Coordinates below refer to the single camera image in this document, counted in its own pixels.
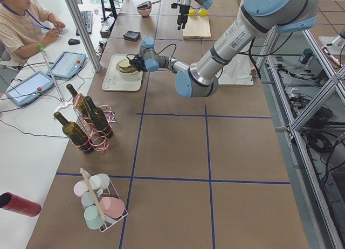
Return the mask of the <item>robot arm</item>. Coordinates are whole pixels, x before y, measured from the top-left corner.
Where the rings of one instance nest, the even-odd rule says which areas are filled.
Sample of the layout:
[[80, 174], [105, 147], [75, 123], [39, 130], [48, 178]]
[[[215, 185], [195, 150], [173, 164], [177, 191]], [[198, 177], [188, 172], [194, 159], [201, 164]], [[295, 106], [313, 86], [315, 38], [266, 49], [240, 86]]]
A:
[[[192, 0], [176, 0], [175, 3], [171, 4], [172, 9], [179, 8], [179, 15], [177, 19], [177, 29], [185, 29], [185, 25], [188, 21], [188, 14], [191, 7]], [[197, 4], [199, 4], [202, 8], [208, 10], [212, 5], [212, 0], [194, 0]]]
[[141, 40], [138, 54], [129, 63], [138, 71], [166, 68], [176, 74], [176, 92], [186, 98], [207, 97], [218, 88], [216, 74], [257, 34], [297, 32], [314, 26], [319, 0], [241, 0], [236, 20], [200, 61], [188, 65], [177, 58], [160, 56], [151, 36]]

